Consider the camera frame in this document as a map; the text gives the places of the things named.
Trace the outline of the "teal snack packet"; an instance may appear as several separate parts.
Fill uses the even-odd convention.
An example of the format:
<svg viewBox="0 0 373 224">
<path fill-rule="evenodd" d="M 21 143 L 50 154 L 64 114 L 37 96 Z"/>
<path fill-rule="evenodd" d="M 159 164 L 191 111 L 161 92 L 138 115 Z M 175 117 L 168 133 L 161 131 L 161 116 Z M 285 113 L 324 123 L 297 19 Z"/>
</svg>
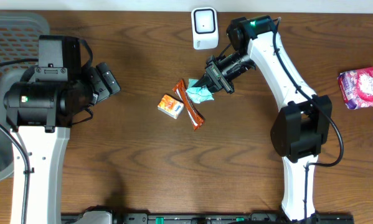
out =
<svg viewBox="0 0 373 224">
<path fill-rule="evenodd" d="M 188 81 L 186 93 L 193 103 L 200 104 L 205 101 L 214 101 L 212 93 L 207 89 L 206 86 L 193 87 L 193 85 L 197 83 L 197 79 L 190 78 Z"/>
</svg>

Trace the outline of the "orange brown snack bar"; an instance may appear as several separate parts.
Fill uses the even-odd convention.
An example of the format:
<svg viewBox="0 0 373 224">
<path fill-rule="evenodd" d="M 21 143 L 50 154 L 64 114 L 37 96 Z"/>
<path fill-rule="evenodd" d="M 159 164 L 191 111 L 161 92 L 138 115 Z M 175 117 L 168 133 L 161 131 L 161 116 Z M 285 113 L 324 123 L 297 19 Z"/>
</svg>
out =
<svg viewBox="0 0 373 224">
<path fill-rule="evenodd" d="M 195 109 L 192 101 L 186 93 L 186 86 L 184 80 L 179 80 L 175 87 L 172 89 L 173 92 L 181 99 L 186 107 L 187 113 L 191 119 L 194 130 L 196 131 L 204 124 L 204 118 Z"/>
</svg>

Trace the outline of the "small orange box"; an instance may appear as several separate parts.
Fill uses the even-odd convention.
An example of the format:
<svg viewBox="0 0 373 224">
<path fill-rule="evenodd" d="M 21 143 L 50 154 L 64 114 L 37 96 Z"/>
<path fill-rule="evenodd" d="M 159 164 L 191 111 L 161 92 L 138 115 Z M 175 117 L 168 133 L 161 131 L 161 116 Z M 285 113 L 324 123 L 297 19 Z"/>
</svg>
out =
<svg viewBox="0 0 373 224">
<path fill-rule="evenodd" d="M 158 104 L 158 110 L 167 114 L 168 116 L 177 119 L 184 109 L 184 103 L 176 100 L 175 98 L 164 95 Z"/>
</svg>

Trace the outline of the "purple pink liner pack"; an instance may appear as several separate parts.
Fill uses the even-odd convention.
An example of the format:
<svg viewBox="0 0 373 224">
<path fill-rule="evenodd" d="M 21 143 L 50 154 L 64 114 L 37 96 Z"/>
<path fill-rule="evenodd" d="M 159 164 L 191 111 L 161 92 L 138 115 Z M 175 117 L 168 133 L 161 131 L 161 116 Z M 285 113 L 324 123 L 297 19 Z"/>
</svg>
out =
<svg viewBox="0 0 373 224">
<path fill-rule="evenodd" d="M 373 67 L 340 73 L 338 85 L 348 109 L 373 107 Z"/>
</svg>

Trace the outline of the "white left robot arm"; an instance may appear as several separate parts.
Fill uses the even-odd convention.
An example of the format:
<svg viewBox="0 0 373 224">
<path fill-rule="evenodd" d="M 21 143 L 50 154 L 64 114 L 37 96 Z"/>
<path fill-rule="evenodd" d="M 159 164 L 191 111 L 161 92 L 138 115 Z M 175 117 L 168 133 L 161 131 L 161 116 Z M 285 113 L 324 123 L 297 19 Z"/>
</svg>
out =
<svg viewBox="0 0 373 224">
<path fill-rule="evenodd" d="M 60 223 L 62 169 L 73 117 L 118 93 L 106 63 L 81 61 L 85 40 L 39 37 L 37 64 L 3 101 L 14 155 L 12 223 Z"/>
</svg>

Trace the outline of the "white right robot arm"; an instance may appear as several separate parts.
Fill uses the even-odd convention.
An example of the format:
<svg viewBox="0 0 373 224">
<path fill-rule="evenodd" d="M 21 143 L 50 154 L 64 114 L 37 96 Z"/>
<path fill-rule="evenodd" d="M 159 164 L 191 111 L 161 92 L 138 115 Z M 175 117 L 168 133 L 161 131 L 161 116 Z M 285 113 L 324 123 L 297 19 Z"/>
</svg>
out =
<svg viewBox="0 0 373 224">
<path fill-rule="evenodd" d="M 270 16 L 232 20 L 226 34 L 234 53 L 208 58 L 205 73 L 193 87 L 233 93 L 234 79 L 251 68 L 261 71 L 278 107 L 270 138 L 284 171 L 279 221 L 315 223 L 319 217 L 313 203 L 314 169 L 333 123 L 332 103 L 298 73 L 281 42 L 279 25 L 280 19 Z"/>
</svg>

